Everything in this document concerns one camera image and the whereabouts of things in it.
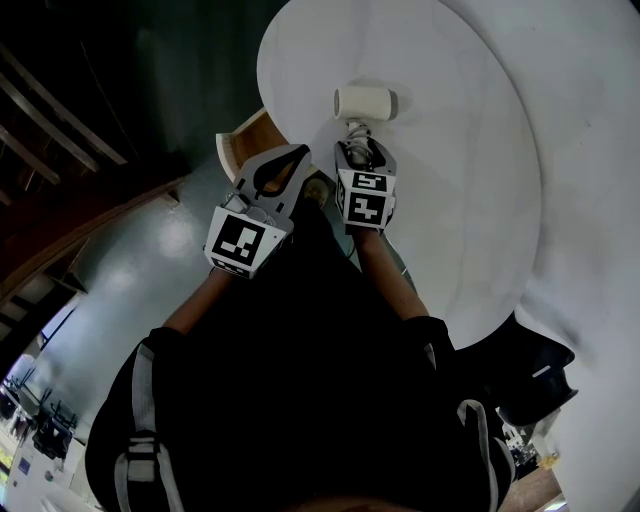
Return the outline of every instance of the backpack strap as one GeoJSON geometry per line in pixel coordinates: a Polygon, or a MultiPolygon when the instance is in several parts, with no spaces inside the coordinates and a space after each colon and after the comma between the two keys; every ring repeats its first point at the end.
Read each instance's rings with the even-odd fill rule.
{"type": "Polygon", "coordinates": [[[515,478],[515,465],[509,449],[501,439],[490,437],[487,425],[487,415],[484,406],[477,400],[463,400],[458,406],[458,418],[464,427],[472,426],[477,433],[477,447],[482,457],[487,479],[489,483],[489,508],[488,512],[496,512],[504,499],[506,491],[515,478]],[[491,443],[498,446],[498,450],[491,451],[491,443]],[[496,465],[506,467],[509,477],[501,480],[496,476],[496,465]]]}
{"type": "Polygon", "coordinates": [[[156,431],[153,400],[154,352],[143,343],[138,347],[131,378],[131,406],[135,434],[127,450],[120,454],[114,468],[114,481],[121,512],[131,512],[130,484],[146,484],[154,492],[157,480],[164,487],[170,512],[184,512],[173,475],[169,451],[156,431]]]}

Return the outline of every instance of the white cylinder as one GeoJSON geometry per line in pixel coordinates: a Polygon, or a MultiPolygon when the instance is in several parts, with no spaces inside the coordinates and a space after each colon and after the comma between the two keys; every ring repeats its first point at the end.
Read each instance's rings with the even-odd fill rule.
{"type": "Polygon", "coordinates": [[[336,119],[388,121],[398,114],[398,97],[384,87],[347,85],[336,89],[333,114],[336,119]]]}

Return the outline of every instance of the person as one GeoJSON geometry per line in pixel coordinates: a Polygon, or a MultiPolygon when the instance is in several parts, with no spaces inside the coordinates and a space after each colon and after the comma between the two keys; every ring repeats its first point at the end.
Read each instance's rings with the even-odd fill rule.
{"type": "MultiPolygon", "coordinates": [[[[495,510],[510,483],[493,457],[495,412],[477,406],[482,391],[457,369],[445,323],[384,238],[353,229],[361,270],[347,259],[322,212],[327,196],[322,180],[308,181],[291,242],[254,279],[214,268],[146,340],[157,432],[184,509],[495,510]]],[[[86,452],[107,511],[119,510],[113,468],[134,431],[134,358],[86,452]]],[[[146,509],[152,499],[142,497],[146,509]]]]}

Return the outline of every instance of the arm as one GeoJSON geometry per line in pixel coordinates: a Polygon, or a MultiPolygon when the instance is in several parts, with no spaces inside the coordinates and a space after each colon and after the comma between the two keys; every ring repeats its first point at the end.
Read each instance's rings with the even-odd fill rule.
{"type": "Polygon", "coordinates": [[[416,292],[396,266],[382,237],[371,229],[356,229],[353,241],[362,273],[374,284],[402,320],[429,316],[416,292]]]}
{"type": "Polygon", "coordinates": [[[202,315],[222,297],[234,279],[229,272],[213,269],[205,282],[169,317],[163,327],[187,334],[202,315]]]}

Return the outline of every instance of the white round table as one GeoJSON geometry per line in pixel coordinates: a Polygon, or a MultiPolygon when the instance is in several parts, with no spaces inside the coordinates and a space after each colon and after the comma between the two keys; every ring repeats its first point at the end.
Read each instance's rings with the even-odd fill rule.
{"type": "Polygon", "coordinates": [[[516,91],[478,35],[436,0],[292,0],[264,34],[257,77],[278,129],[332,177],[345,136],[334,90],[396,91],[398,117],[370,123],[398,164],[386,234],[456,348],[498,328],[531,272],[540,173],[516,91]]]}

